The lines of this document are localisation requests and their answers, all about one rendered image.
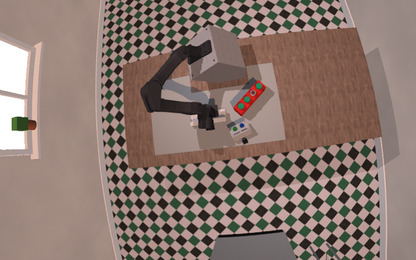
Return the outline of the light grey flat mat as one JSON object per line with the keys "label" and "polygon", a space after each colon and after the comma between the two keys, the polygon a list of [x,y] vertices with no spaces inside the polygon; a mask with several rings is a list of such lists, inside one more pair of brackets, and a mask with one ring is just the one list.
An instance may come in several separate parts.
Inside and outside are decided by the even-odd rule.
{"label": "light grey flat mat", "polygon": [[[241,145],[285,140],[285,131],[277,83],[272,63],[246,66],[247,85],[224,87],[191,93],[190,75],[166,80],[162,97],[181,102],[200,102],[217,105],[226,111],[227,122],[214,123],[215,129],[207,131],[190,125],[191,115],[182,113],[152,112],[152,130],[155,155],[193,152],[199,150],[235,147]],[[240,116],[234,106],[260,81],[264,92]],[[234,141],[229,128],[246,120],[252,134]]]}

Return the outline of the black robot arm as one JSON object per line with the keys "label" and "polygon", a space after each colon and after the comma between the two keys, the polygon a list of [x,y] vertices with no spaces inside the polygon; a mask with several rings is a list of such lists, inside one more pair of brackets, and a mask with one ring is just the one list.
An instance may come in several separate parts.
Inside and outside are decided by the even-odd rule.
{"label": "black robot arm", "polygon": [[[199,46],[182,45],[175,49],[169,59],[158,72],[141,88],[141,97],[147,112],[171,112],[186,115],[197,115],[199,129],[211,131],[215,129],[215,111],[208,104],[200,102],[181,102],[161,98],[163,85],[176,67],[188,59],[188,64],[203,58],[212,52],[211,41],[207,40]],[[201,104],[201,105],[200,105]]]}

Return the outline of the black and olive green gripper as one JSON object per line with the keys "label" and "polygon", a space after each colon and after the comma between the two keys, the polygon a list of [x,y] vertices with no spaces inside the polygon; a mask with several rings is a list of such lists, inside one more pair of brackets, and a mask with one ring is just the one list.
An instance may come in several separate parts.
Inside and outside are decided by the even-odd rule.
{"label": "black and olive green gripper", "polygon": [[217,105],[212,105],[211,107],[212,107],[212,111],[213,110],[215,111],[215,116],[218,117],[219,116],[219,113],[218,113],[218,107],[217,107]]}

